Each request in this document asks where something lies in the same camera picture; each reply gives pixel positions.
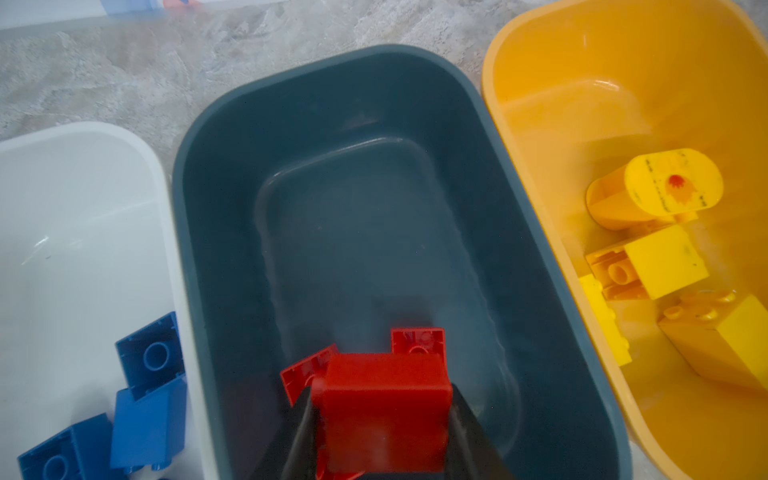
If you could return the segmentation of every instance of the dark gray bin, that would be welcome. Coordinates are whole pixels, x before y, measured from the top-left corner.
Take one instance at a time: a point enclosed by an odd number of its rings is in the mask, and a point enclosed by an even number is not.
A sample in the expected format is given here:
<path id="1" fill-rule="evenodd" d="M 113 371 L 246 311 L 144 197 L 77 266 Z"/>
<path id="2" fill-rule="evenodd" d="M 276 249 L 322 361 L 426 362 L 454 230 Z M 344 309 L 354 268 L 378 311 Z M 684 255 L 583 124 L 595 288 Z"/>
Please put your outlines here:
<path id="1" fill-rule="evenodd" d="M 451 380 L 520 478 L 631 477 L 621 413 L 477 91 L 426 51 L 244 85 L 182 143 L 177 229 L 222 478 L 288 408 L 279 372 L 445 328 Z"/>

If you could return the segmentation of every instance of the lego brick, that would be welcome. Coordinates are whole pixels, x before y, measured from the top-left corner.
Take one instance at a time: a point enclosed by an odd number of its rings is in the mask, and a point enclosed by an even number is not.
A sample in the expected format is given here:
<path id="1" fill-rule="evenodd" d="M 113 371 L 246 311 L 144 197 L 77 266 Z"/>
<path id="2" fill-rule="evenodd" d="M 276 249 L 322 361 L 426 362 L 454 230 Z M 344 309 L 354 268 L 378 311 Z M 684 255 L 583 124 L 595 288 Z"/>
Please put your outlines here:
<path id="1" fill-rule="evenodd" d="M 448 368 L 445 330 L 441 328 L 392 329 L 392 353 L 437 353 Z"/>
<path id="2" fill-rule="evenodd" d="M 162 470 L 184 449 L 187 377 L 179 376 L 134 400 L 120 390 L 114 408 L 110 466 L 135 472 L 145 465 Z"/>
<path id="3" fill-rule="evenodd" d="M 312 399 L 331 472 L 441 472 L 452 387 L 440 355 L 332 356 Z"/>
<path id="4" fill-rule="evenodd" d="M 768 310 L 754 295 L 687 293 L 659 328 L 699 375 L 768 389 Z"/>
<path id="5" fill-rule="evenodd" d="M 586 259 L 607 300 L 655 300 L 709 276 L 679 225 L 617 243 Z"/>
<path id="6" fill-rule="evenodd" d="M 621 334 L 619 326 L 616 324 L 616 312 L 610 308 L 603 297 L 603 286 L 594 278 L 594 275 L 585 275 L 579 278 L 584 292 L 587 294 L 587 300 L 592 307 L 594 315 L 598 319 L 600 328 L 608 341 L 611 353 L 614 354 L 616 363 L 619 366 L 627 365 L 632 361 L 629 354 L 629 342 Z"/>
<path id="7" fill-rule="evenodd" d="M 115 346 L 134 400 L 184 374 L 175 312 L 119 340 Z"/>
<path id="8" fill-rule="evenodd" d="M 280 379 L 283 381 L 283 388 L 286 390 L 288 402 L 291 406 L 301 395 L 301 392 L 312 385 L 312 380 L 317 376 L 324 376 L 328 369 L 328 362 L 331 356 L 339 355 L 339 349 L 336 345 L 331 345 L 320 350 L 314 355 L 306 357 L 300 362 L 294 363 L 287 369 L 280 372 Z M 328 454 L 325 443 L 325 425 L 323 419 L 318 419 L 317 430 L 315 434 L 315 444 L 317 448 L 317 480 L 355 480 L 365 472 L 357 473 L 334 473 L 328 470 Z"/>
<path id="9" fill-rule="evenodd" d="M 723 197 L 723 177 L 706 155 L 690 148 L 640 155 L 587 189 L 587 209 L 609 230 L 646 222 L 682 223 Z"/>
<path id="10" fill-rule="evenodd" d="M 59 432 L 18 457 L 24 480 L 126 480 L 110 469 L 112 424 L 102 413 Z"/>
<path id="11" fill-rule="evenodd" d="M 339 349 L 335 344 L 280 372 L 280 379 L 283 380 L 283 388 L 286 390 L 291 406 L 296 403 L 304 388 L 312 385 L 312 379 L 315 376 L 325 375 L 328 362 L 334 355 L 339 355 Z"/>

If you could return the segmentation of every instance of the yellow bin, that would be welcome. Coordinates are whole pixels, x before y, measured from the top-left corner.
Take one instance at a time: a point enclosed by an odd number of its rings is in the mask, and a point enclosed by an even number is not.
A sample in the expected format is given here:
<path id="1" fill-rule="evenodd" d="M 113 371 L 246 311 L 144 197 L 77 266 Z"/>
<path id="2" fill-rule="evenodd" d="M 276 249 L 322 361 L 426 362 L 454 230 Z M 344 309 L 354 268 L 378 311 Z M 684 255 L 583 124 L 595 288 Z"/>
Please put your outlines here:
<path id="1" fill-rule="evenodd" d="M 768 478 L 768 394 L 697 375 L 657 326 L 691 291 L 768 305 L 765 39 L 727 0 L 565 0 L 504 27 L 482 88 L 635 439 L 671 478 Z M 579 277 L 586 253 L 627 234 L 599 227 L 584 195 L 637 155 L 678 148 L 723 174 L 721 202 L 684 224 L 710 276 L 612 302 L 632 357 L 619 367 Z"/>

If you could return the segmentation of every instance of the yellow cylindrical block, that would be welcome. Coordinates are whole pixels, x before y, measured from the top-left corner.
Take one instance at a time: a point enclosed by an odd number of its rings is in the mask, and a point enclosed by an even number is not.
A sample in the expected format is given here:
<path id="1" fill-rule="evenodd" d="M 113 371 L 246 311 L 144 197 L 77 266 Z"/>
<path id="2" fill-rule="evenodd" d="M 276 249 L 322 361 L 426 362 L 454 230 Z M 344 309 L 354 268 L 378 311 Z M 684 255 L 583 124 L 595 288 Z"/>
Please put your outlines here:
<path id="1" fill-rule="evenodd" d="M 723 177 L 714 162 L 681 148 L 635 157 L 595 180 L 587 189 L 587 209 L 602 227 L 623 230 L 662 217 L 683 219 L 722 196 Z"/>

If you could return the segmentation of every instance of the plastic storage bin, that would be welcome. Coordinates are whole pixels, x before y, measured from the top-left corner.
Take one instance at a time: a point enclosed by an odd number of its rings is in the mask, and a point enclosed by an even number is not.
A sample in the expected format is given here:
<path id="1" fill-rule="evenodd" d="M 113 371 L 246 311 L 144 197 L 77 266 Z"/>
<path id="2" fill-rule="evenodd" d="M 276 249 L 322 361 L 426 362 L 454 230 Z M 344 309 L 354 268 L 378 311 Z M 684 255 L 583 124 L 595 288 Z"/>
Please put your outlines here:
<path id="1" fill-rule="evenodd" d="M 122 128 L 69 124 L 0 143 L 0 478 L 20 480 L 16 457 L 70 425 L 111 419 L 126 387 L 115 341 L 176 304 L 186 312 L 171 218 L 159 160 Z M 207 437 L 187 421 L 173 465 L 133 480 L 202 480 Z"/>
<path id="2" fill-rule="evenodd" d="M 485 101 L 592 335 L 625 417 L 671 478 L 768 476 L 768 396 L 698 376 L 659 330 L 681 293 L 736 289 L 768 302 L 768 55 L 724 0 L 582 0 L 498 34 Z M 723 174 L 721 202 L 684 228 L 710 277 L 658 300 L 615 302 L 632 362 L 619 368 L 578 277 L 624 239 L 590 218 L 590 182 L 639 154 L 690 147 Z"/>
<path id="3" fill-rule="evenodd" d="M 221 478 L 288 408 L 280 370 L 445 328 L 448 369 L 520 478 L 629 478 L 598 358 L 469 80 L 409 47 L 245 85 L 194 122 L 174 206 Z"/>

